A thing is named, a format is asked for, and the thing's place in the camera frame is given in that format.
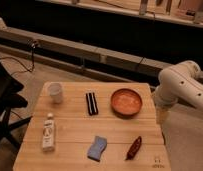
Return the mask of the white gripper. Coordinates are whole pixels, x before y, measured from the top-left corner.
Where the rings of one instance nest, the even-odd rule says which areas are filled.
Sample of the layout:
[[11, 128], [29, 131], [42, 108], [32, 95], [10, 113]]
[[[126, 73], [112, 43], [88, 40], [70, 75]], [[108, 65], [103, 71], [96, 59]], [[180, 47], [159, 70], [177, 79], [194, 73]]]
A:
[[168, 117], [170, 106], [165, 104], [155, 92], [152, 93], [152, 99], [157, 108], [157, 123], [163, 124]]

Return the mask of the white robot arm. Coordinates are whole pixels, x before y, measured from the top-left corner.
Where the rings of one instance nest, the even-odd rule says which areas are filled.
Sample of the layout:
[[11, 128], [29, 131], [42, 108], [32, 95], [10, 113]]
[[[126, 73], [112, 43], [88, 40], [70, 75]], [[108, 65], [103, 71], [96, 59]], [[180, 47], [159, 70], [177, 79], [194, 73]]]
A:
[[159, 72], [159, 85], [152, 94], [158, 124], [167, 119], [168, 110], [179, 98], [203, 112], [203, 84], [197, 81], [200, 72], [199, 65], [191, 60], [171, 65]]

